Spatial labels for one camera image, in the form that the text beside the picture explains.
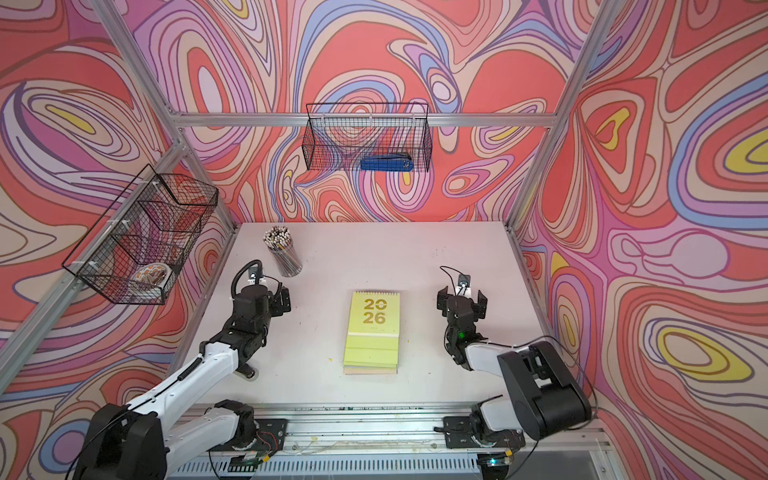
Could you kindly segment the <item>green 2026 calendar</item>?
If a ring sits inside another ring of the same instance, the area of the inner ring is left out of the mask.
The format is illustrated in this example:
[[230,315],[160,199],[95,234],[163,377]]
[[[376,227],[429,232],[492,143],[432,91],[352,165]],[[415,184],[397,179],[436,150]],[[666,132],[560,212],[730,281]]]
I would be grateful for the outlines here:
[[355,291],[350,303],[344,368],[396,371],[400,313],[399,292]]

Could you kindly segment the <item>peach 2026 calendar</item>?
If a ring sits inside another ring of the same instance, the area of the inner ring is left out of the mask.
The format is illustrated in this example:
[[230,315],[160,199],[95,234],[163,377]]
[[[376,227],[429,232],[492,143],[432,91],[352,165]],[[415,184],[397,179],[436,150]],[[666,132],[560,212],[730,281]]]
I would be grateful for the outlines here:
[[397,368],[381,367],[344,367],[345,375],[390,375],[397,374]]

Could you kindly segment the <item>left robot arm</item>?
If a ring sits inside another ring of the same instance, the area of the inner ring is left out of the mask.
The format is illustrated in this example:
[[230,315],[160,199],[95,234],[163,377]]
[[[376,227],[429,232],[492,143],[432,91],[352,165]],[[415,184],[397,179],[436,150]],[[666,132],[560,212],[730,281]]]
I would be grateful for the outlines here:
[[201,343],[192,361],[129,403],[108,404],[93,415],[66,478],[165,479],[214,447],[253,448],[261,431],[253,408],[243,402],[222,400],[192,421],[178,421],[228,377],[254,378],[250,358],[265,346],[271,319],[290,310],[285,286],[244,287],[234,295],[222,330]]

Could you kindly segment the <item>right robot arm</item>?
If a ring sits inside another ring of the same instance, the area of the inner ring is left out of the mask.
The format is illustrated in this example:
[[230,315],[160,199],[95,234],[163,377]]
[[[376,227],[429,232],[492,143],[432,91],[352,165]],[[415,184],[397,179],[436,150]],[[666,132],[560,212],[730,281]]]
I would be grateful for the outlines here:
[[475,404],[465,417],[444,421],[444,435],[461,435],[493,448],[511,434],[539,441],[576,429],[593,419],[587,394],[551,342],[542,338],[519,346],[490,341],[477,330],[487,312],[487,297],[436,294],[436,308],[446,319],[443,345],[448,356],[469,372],[494,375],[506,392]]

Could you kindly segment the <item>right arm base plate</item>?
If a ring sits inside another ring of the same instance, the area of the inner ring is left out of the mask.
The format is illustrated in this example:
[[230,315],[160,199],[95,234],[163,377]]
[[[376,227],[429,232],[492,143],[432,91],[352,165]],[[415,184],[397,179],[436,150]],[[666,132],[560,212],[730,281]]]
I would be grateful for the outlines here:
[[517,430],[490,430],[479,417],[446,416],[433,431],[443,436],[448,449],[494,449],[518,451],[526,446],[525,436]]

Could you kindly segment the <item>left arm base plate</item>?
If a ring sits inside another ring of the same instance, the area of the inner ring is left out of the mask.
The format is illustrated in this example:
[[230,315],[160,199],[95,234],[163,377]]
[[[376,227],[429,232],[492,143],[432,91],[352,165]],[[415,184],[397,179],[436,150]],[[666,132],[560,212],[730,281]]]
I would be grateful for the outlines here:
[[249,452],[274,454],[284,448],[288,420],[285,418],[257,418],[256,432],[247,441],[231,440],[212,448],[213,452]]

